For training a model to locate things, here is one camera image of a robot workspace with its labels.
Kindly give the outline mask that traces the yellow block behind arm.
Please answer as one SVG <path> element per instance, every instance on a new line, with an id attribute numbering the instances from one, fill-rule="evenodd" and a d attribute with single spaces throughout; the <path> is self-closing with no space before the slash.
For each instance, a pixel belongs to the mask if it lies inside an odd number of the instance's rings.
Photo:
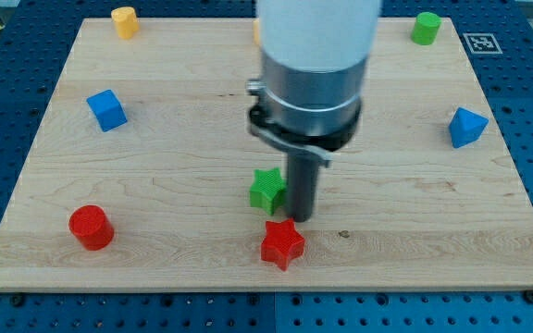
<path id="1" fill-rule="evenodd" d="M 260 20 L 258 18 L 255 18 L 253 20 L 253 39 L 254 43 L 258 46 L 261 45 L 261 38 L 260 38 Z"/>

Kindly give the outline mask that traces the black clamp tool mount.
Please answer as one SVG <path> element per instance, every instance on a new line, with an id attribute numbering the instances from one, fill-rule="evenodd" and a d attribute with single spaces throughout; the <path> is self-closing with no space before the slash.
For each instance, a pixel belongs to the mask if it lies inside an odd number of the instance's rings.
<path id="1" fill-rule="evenodd" d="M 349 107 L 349 118 L 337 128 L 325 134 L 314 134 L 319 125 L 337 125 L 335 119 L 328 118 L 330 110 L 325 109 L 286 109 L 272 97 L 265 84 L 259 79 L 248 80 L 247 92 L 257 98 L 256 104 L 248 112 L 249 132 L 269 146 L 282 151 L 291 159 L 298 158 L 313 163 L 317 167 L 329 167 L 331 153 L 338 151 L 354 136 L 361 116 L 361 99 L 355 97 L 342 107 Z M 291 115 L 299 121 L 299 129 L 288 129 L 275 119 L 275 112 L 282 110 L 283 116 Z"/>

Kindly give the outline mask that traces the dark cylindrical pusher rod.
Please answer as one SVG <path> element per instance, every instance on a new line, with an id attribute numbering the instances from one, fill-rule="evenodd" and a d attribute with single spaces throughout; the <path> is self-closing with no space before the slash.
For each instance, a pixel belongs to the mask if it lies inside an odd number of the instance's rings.
<path id="1" fill-rule="evenodd" d="M 313 214 L 319 165 L 298 155 L 287 155 L 285 211 L 296 222 L 307 221 Z"/>

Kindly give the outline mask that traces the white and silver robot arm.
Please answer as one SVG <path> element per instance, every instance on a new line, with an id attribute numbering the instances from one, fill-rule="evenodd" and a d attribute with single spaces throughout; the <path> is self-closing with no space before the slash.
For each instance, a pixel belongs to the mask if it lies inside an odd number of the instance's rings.
<path id="1" fill-rule="evenodd" d="M 381 0 L 261 0 L 249 131 L 285 153 L 287 216 L 308 220 L 320 168 L 354 136 Z"/>

